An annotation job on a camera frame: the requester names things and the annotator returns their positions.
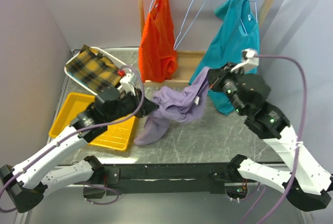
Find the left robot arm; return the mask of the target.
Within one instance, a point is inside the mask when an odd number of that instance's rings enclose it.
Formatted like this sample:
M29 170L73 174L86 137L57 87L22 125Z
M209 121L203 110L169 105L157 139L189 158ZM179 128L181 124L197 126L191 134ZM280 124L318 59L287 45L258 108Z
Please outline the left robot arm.
M6 192L15 210L25 213L37 206L44 197L68 185L79 182L98 183L105 176L104 165L87 156L67 168L55 166L72 151L78 150L107 131L108 126L133 116L144 117L158 109L136 88L120 93L116 88L103 89L87 108L39 152L15 165L1 167L1 193Z

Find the purple t-shirt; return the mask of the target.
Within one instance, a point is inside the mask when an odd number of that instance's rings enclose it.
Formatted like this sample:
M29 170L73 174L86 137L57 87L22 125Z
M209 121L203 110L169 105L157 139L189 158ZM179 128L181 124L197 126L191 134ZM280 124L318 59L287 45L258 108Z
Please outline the purple t-shirt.
M159 141L172 121L189 123L203 116L209 91L209 70L209 67L204 67L192 84L183 91L167 86L154 91L152 102L156 103L158 108L146 117L143 130L134 139L137 146Z

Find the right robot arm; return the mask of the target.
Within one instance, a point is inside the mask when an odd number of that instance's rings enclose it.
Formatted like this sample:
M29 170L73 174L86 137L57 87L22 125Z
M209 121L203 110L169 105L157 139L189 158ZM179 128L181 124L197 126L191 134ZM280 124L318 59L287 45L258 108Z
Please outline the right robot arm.
M326 171L305 146L283 112L267 101L270 87L262 76L246 74L243 68L227 63L208 72L210 89L225 93L244 124L269 145L290 171L277 170L237 154L228 164L228 177L235 182L250 179L284 193L296 208L311 212L324 209L331 201L332 174Z

